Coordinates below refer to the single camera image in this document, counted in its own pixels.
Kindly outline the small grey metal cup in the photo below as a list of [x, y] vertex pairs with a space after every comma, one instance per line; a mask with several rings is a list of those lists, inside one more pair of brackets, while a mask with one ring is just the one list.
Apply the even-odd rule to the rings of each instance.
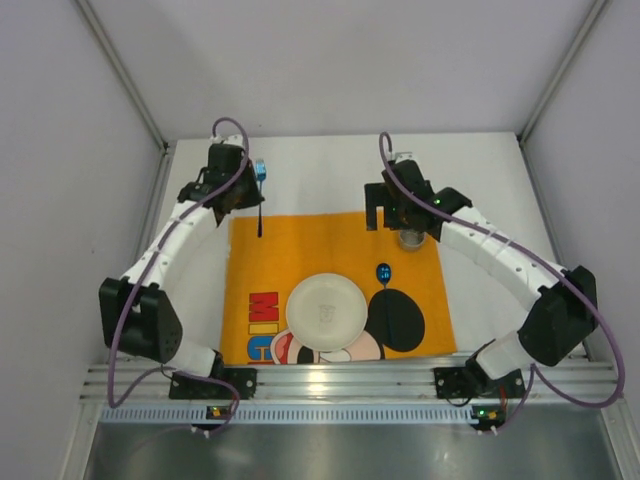
[[426, 234], [415, 230], [404, 229], [398, 232], [398, 244], [407, 252], [416, 252], [426, 241]]

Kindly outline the orange cartoon mouse placemat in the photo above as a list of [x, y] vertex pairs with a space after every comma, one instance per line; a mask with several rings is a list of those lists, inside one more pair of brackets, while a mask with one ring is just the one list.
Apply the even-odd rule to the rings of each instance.
[[[379, 263], [391, 266], [388, 285], [396, 340], [386, 344], [372, 300], [382, 286]], [[358, 339], [335, 352], [304, 347], [287, 327], [286, 304], [304, 279], [342, 275], [363, 292], [368, 316]], [[436, 243], [407, 252], [389, 230], [368, 231], [362, 212], [270, 216], [257, 237], [251, 217], [230, 226], [220, 350], [232, 365], [287, 365], [391, 360], [446, 355], [457, 345]]]

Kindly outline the cream round plate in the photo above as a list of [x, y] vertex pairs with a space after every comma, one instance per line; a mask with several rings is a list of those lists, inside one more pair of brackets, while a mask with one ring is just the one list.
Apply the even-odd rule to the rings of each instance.
[[350, 279], [321, 273], [302, 280], [286, 304], [287, 327], [304, 347], [318, 352], [351, 345], [364, 331], [368, 305]]

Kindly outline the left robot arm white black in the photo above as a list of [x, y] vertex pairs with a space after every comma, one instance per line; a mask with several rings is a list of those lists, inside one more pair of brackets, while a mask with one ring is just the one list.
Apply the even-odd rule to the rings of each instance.
[[179, 191], [166, 224], [140, 259], [99, 287], [103, 338], [110, 351], [199, 377], [218, 373], [222, 354], [187, 338], [188, 321], [170, 295], [224, 217], [263, 200], [246, 149], [212, 144], [207, 164]]

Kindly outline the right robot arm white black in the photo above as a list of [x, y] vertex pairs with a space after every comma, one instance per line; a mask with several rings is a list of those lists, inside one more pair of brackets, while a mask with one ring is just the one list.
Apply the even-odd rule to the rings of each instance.
[[368, 229], [429, 236], [472, 261], [524, 312], [465, 362], [462, 375], [474, 393], [533, 363], [556, 366], [596, 329], [596, 281], [588, 269], [568, 270], [518, 250], [468, 197], [451, 187], [434, 191], [415, 160], [386, 162], [381, 182], [366, 184], [364, 192]]

